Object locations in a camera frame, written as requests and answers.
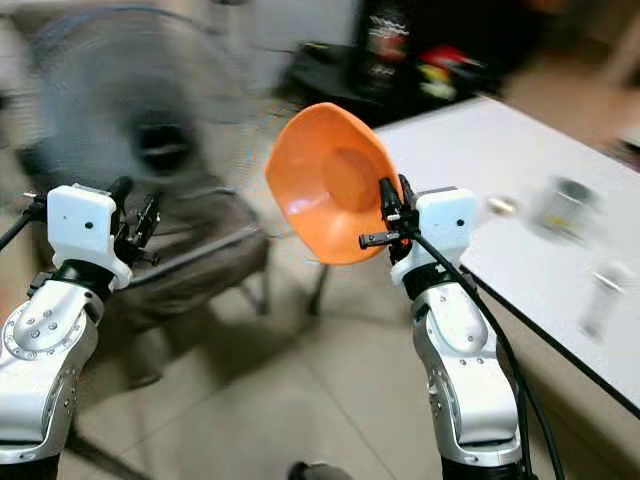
floor tile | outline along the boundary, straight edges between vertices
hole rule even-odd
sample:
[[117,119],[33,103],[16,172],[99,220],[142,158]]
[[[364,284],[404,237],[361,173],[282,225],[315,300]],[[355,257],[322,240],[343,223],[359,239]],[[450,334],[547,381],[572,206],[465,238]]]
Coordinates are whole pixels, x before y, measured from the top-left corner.
[[440,478],[425,373],[409,328],[325,320],[302,357],[402,480]]
[[355,478],[392,478],[295,352],[220,391],[123,458],[146,466],[156,480],[284,480],[292,462],[316,459]]
[[606,84],[592,64],[540,56],[514,76],[505,102],[581,142],[598,146],[637,124],[640,91]]
[[[278,240],[274,261],[296,278],[309,298],[322,266],[296,236]],[[402,288],[393,286],[386,253],[356,265],[331,267],[320,310],[373,323],[403,327],[409,324],[411,303]]]
[[93,468],[72,453],[65,452],[58,464],[58,478],[62,480],[85,480]]
[[[100,445],[121,453],[271,356],[313,327],[304,313],[306,295],[296,280],[274,265],[269,315],[259,317],[238,289],[231,289],[161,330],[169,350],[164,377],[127,391],[122,359],[107,357],[86,369],[80,391],[79,426]],[[259,278],[249,286],[258,291]]]

orange bowl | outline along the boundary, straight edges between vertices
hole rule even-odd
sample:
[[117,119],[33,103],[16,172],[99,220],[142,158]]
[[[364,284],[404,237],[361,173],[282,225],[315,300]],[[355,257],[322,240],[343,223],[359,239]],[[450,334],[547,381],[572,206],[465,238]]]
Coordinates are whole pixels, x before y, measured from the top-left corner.
[[326,264],[348,265],[379,253],[358,236],[385,231],[379,180],[401,192],[389,155],[373,131],[331,103],[296,115],[278,137],[266,177],[296,233]]

chair leg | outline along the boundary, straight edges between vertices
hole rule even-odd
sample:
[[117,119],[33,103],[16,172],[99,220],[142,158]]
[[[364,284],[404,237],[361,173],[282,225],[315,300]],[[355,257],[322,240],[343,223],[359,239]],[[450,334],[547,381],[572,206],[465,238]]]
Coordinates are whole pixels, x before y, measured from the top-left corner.
[[309,305],[307,307],[307,313],[314,317],[320,314],[320,301],[322,300],[322,294],[324,293],[330,269],[331,267],[329,265],[323,265],[320,273],[318,274],[318,278],[316,279],[313,295],[311,296],[311,300],[309,300]]
[[154,330],[135,332],[131,345],[125,352],[125,369],[132,390],[147,387],[162,378],[162,355],[158,352]]
[[260,298],[258,298],[256,294],[253,293],[251,289],[247,287],[244,283],[241,283],[240,285],[238,285],[238,289],[240,290],[240,292],[242,292],[242,294],[245,296],[247,301],[253,306],[253,308],[255,308],[258,315],[264,316],[264,315],[268,315],[271,309],[271,302],[270,302],[271,282],[269,278],[269,269],[265,268],[260,275],[261,275],[260,282],[262,284],[262,287],[261,287],[262,294]]
[[262,271],[262,298],[260,299],[260,307],[258,313],[260,315],[269,315],[271,313],[271,275],[269,275],[269,266]]

white table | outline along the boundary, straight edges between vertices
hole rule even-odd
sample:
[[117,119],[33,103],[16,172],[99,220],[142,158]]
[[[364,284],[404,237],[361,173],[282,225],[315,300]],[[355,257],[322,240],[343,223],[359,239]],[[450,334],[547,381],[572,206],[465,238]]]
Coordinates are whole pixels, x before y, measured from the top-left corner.
[[[593,272],[620,260],[640,275],[640,175],[489,99],[389,125],[378,133],[415,191],[453,185],[477,195],[479,227],[463,265],[640,418],[638,281],[627,285],[607,312],[600,341],[581,328],[593,310]],[[527,208],[554,176],[571,178],[599,194],[602,215],[597,220],[606,235],[585,247],[549,241],[527,226]],[[491,213],[485,201],[496,195],[517,200],[523,211],[512,218]]]

black cable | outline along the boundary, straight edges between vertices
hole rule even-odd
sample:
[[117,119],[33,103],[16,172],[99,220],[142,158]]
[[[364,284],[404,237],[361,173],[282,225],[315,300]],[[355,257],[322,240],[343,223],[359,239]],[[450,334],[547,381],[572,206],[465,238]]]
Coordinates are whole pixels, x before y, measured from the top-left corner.
[[295,50],[286,50],[284,48],[271,48],[271,47],[263,47],[261,45],[251,45],[254,49],[260,52],[269,52],[269,53],[295,53]]
[[533,411],[535,412],[536,417],[538,418],[538,423],[542,428],[544,441],[547,444],[547,448],[549,450],[549,456],[551,457],[551,464],[553,465],[553,471],[556,473],[556,477],[558,477],[558,472],[560,472],[560,477],[558,478],[564,478],[564,469],[562,468],[562,461],[560,460],[558,445],[556,444],[556,439],[553,436],[553,432],[551,431],[551,428],[549,427],[549,424],[544,416],[542,407],[538,403],[538,399],[533,394],[531,387],[529,387],[529,383],[527,382],[527,379],[524,377],[522,378],[522,384],[527,394],[527,397],[531,402],[531,408],[533,408]]
[[455,279],[455,281],[460,284],[462,289],[465,291],[469,298],[473,300],[473,302],[478,306],[484,317],[487,319],[487,322],[496,333],[500,344],[509,360],[509,364],[511,365],[511,369],[513,370],[513,376],[517,384],[517,403],[518,403],[518,424],[520,426],[520,439],[522,445],[522,457],[524,460],[524,468],[525,473],[528,478],[533,478],[533,473],[531,470],[531,454],[530,454],[530,446],[529,446],[529,431],[528,431],[528,419],[527,419],[527,398],[531,402],[531,406],[540,422],[540,426],[542,427],[542,431],[544,432],[545,441],[547,443],[547,448],[549,449],[549,456],[551,457],[551,462],[553,464],[553,471],[556,477],[556,480],[564,480],[564,470],[562,468],[562,463],[560,461],[560,455],[558,454],[557,445],[553,438],[553,434],[551,432],[551,428],[547,422],[547,419],[544,415],[544,412],[540,408],[535,396],[533,395],[533,391],[529,388],[522,371],[520,370],[520,364],[515,356],[513,348],[511,347],[511,343],[507,338],[504,330],[496,320],[496,318],[489,310],[489,307],[484,303],[484,301],[480,298],[480,295],[476,292],[476,290],[471,286],[471,284],[467,281],[466,278],[458,271],[456,267],[454,267],[431,243],[427,241],[419,232],[415,230],[412,233],[413,238],[418,244],[424,248],[440,265],[442,265],[445,270]]
[[131,282],[129,282],[129,285],[124,288],[124,290],[139,288],[165,278],[171,273],[180,270],[181,268],[184,268],[197,260],[200,260],[208,255],[213,255],[214,253],[217,253],[222,249],[237,245],[239,242],[245,240],[246,238],[249,238],[252,235],[255,235],[259,231],[260,227],[258,225],[249,225],[247,227],[241,228],[240,230],[233,232],[226,237],[192,250],[177,258],[171,259],[158,267],[152,268],[151,270],[144,272],[137,277],[134,277]]
[[20,233],[20,231],[27,226],[27,224],[31,221],[31,211],[25,211],[22,216],[18,219],[16,223],[14,223],[7,232],[0,237],[0,250],[4,249],[11,240],[15,238],[16,235]]

